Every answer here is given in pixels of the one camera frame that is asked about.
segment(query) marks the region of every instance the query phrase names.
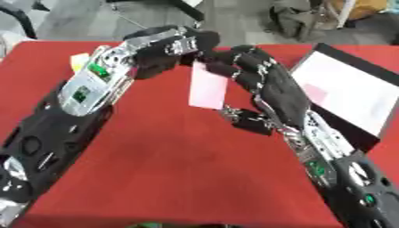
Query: floor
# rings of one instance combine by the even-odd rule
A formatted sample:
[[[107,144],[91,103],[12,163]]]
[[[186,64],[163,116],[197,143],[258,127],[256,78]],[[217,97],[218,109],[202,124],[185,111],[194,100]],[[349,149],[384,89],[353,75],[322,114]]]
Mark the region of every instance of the floor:
[[[33,0],[0,0],[24,9],[32,19],[41,39],[51,40],[120,40],[126,34],[142,29],[119,17],[103,0],[44,0],[51,12],[31,10]],[[273,0],[205,0],[200,4],[207,16],[204,29],[218,31],[221,45],[297,43],[297,40],[265,32],[260,15],[265,15]],[[175,8],[160,1],[146,0],[118,4],[129,20],[144,27],[165,24],[192,25],[193,21]],[[387,45],[399,32],[399,20],[386,14],[362,20],[356,28],[314,31],[307,43],[330,45]],[[22,33],[11,17],[0,14],[0,30]]]

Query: robotic hand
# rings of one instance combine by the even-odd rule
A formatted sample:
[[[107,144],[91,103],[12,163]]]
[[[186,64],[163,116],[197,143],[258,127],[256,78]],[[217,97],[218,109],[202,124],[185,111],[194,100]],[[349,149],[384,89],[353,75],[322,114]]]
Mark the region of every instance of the robotic hand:
[[[345,227],[399,227],[399,194],[391,182],[345,137],[311,110],[288,71],[254,46],[214,53],[208,71],[229,77],[253,94],[261,113],[226,106],[236,127],[268,134],[275,129],[296,153],[312,184]]]
[[[74,163],[135,79],[153,77],[177,63],[190,65],[218,42],[214,32],[165,26],[129,35],[116,47],[99,46],[5,140],[0,151],[0,227],[12,225]]]

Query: chair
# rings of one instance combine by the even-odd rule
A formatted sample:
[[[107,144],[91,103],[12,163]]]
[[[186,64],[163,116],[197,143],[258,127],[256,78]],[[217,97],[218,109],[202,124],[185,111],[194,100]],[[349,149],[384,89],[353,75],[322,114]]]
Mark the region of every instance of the chair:
[[[37,35],[35,30],[33,29],[32,22],[30,21],[30,18],[24,11],[18,9],[12,4],[0,0],[0,12],[5,12],[6,14],[9,14],[12,17],[14,17],[22,26],[27,37],[32,39],[37,39]]]
[[[107,3],[117,3],[117,2],[131,2],[132,0],[106,0]],[[203,12],[191,7],[189,4],[185,3],[184,0],[166,0],[169,4],[173,5],[177,9],[183,11],[188,16],[192,17],[198,23],[205,20],[205,15]]]

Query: wire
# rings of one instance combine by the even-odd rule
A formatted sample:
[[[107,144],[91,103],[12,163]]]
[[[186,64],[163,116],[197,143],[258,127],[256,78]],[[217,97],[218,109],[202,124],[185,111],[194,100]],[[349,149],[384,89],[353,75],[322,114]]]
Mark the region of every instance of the wire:
[[[107,5],[107,7],[108,7],[113,13],[117,14],[117,16],[119,16],[120,18],[123,18],[123,19],[129,21],[130,23],[132,23],[132,24],[134,24],[134,25],[136,25],[136,26],[138,26],[138,27],[140,27],[140,28],[142,28],[142,29],[147,29],[147,28],[148,28],[148,27],[143,26],[142,24],[140,24],[140,23],[137,22],[137,21],[128,19],[127,17],[125,17],[125,16],[124,16],[121,12],[119,12],[118,10],[114,10],[109,4],[106,3],[106,5]]]

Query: red table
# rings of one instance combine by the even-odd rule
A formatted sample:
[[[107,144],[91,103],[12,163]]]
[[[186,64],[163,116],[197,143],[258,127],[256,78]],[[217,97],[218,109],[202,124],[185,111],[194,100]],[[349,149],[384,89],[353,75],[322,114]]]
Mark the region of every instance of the red table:
[[[0,64],[0,139],[98,42],[27,42]],[[264,45],[293,66],[310,45]],[[338,46],[398,72],[399,47]],[[17,227],[126,227],[134,221],[339,227],[280,136],[236,130],[188,106],[190,69],[136,82],[92,145]],[[227,101],[248,107],[229,85]],[[371,158],[396,183],[399,118]]]

